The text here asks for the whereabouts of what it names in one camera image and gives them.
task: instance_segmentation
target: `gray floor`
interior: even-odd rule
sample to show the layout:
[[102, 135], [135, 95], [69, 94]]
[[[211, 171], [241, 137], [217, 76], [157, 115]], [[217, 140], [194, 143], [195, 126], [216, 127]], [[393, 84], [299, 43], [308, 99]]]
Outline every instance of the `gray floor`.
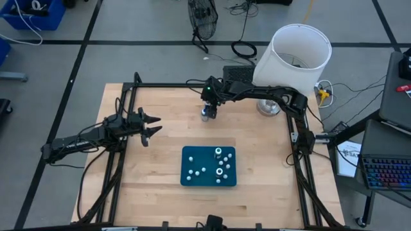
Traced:
[[[241, 36], [243, 17], [232, 16], [225, 6], [235, 0], [218, 0], [220, 14], [211, 40], [230, 41]], [[295, 0], [290, 7], [265, 4], [259, 15], [249, 19], [245, 40], [269, 41], [274, 32], [286, 24], [301, 22], [309, 1]], [[382, 10], [398, 42], [410, 43], [407, 20], [408, 0], [380, 0]], [[48, 40], [82, 40], [94, 11], [96, 0], [78, 2], [67, 10], [57, 31], [43, 31]], [[308, 24], [323, 31], [332, 42], [390, 42], [371, 0], [316, 0]], [[29, 31], [15, 31], [0, 21], [0, 32], [17, 39], [35, 39]], [[190, 40], [191, 26], [186, 1], [174, 0], [104, 0], [91, 40]], [[13, 228], [40, 158], [66, 87], [80, 46], [12, 45], [12, 51], [0, 71], [18, 71], [30, 77], [27, 83], [0, 81], [0, 98], [13, 101], [14, 112], [0, 133], [0, 230]], [[224, 58], [236, 58], [229, 46], [210, 46], [210, 52]], [[258, 47], [259, 56], [265, 47]], [[387, 72], [392, 48], [335, 47], [322, 79], [345, 83], [362, 89]], [[221, 76], [223, 62], [207, 56], [193, 46], [99, 46], [89, 45], [74, 83], [58, 137], [72, 135], [96, 120], [106, 83], [131, 81], [138, 71], [145, 82], [184, 82], [189, 78]], [[324, 121], [331, 129], [347, 121], [380, 89], [362, 93], [350, 104]], [[354, 94], [343, 86], [335, 87], [336, 102], [321, 109], [325, 118]], [[380, 98], [355, 117], [353, 124], [379, 106]], [[85, 155], [65, 158], [61, 163], [84, 165]], [[82, 170], [46, 167], [25, 227], [64, 225], [71, 220]], [[365, 197], [338, 185], [345, 222], [358, 228], [353, 218], [363, 212]], [[411, 210], [377, 196], [371, 230], [408, 230]]]

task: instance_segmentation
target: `blue plastic crate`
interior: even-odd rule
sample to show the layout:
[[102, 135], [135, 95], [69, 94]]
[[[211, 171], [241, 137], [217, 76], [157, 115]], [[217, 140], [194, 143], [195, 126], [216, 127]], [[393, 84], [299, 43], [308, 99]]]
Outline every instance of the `blue plastic crate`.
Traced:
[[[38, 0], [40, 5], [47, 4], [49, 15], [46, 17], [23, 15], [23, 19], [33, 28], [35, 27], [41, 30], [56, 30], [60, 24], [66, 8], [62, 3], [62, 0]], [[17, 0], [20, 9], [25, 9], [27, 6], [31, 6], [31, 0]], [[0, 11], [0, 17], [4, 18], [11, 26], [16, 30], [29, 30], [29, 27], [21, 20], [20, 15], [9, 14], [12, 8], [14, 8], [14, 0], [7, 0], [3, 8]]]
[[8, 52], [10, 51], [10, 45], [6, 41], [0, 38], [0, 65], [3, 64]]

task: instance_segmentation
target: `wooden table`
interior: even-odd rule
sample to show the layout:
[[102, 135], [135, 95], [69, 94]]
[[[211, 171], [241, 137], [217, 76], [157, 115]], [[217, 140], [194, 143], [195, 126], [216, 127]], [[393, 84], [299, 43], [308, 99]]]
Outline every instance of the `wooden table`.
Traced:
[[[122, 84], [107, 84], [97, 121], [114, 114], [114, 100]], [[319, 116], [315, 96], [310, 108]], [[256, 110], [256, 100], [228, 102], [218, 108], [215, 120], [201, 121], [204, 103], [185, 88], [138, 88], [135, 110], [161, 121], [163, 129], [142, 147], [139, 136], [128, 141], [115, 225], [193, 227], [206, 222], [209, 214], [224, 218], [234, 228], [303, 228], [297, 180], [293, 167], [285, 164], [291, 151], [286, 116], [264, 117]], [[308, 114], [310, 129], [322, 131], [321, 124]], [[229, 188], [183, 187], [180, 185], [181, 151], [184, 146], [234, 146], [237, 152], [237, 186]], [[328, 155], [325, 145], [315, 151]], [[96, 154], [89, 154], [87, 162]], [[101, 193], [107, 156], [88, 170], [82, 193], [82, 215]], [[311, 156], [317, 194], [335, 219], [344, 224], [340, 201], [328, 159]], [[111, 196], [106, 201], [107, 220]], [[315, 224], [308, 199], [311, 224]], [[76, 213], [73, 221], [78, 220]]]

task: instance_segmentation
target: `yellow plug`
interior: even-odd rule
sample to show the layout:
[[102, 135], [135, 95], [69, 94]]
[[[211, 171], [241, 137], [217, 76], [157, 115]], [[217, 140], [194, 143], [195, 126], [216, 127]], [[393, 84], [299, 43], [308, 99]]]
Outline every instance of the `yellow plug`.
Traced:
[[319, 96], [321, 97], [321, 102], [320, 102], [320, 107], [321, 107], [321, 105], [322, 105], [322, 103], [324, 102], [324, 100], [326, 99], [326, 98], [328, 98], [329, 96], [330, 96], [330, 94], [328, 93], [328, 92], [326, 92], [326, 91], [324, 91], [323, 89], [320, 89], [319, 90]]

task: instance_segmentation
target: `white paper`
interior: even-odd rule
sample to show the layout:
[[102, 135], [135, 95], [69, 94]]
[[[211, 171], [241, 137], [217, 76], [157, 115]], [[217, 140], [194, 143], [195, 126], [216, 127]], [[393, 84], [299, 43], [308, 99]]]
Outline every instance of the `white paper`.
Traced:
[[[361, 144], [357, 144], [354, 142], [350, 141], [345, 141], [342, 144], [338, 145], [338, 150], [340, 150], [341, 154], [353, 163], [355, 166], [358, 163], [358, 155], [360, 154], [361, 151]], [[338, 153], [338, 150], [336, 151], [337, 153], [337, 174], [340, 176], [348, 176], [348, 177], [354, 177], [355, 176], [355, 171], [356, 167], [351, 165], [350, 163], [347, 163], [347, 161], [344, 160], [344, 158], [341, 157], [341, 155]]]

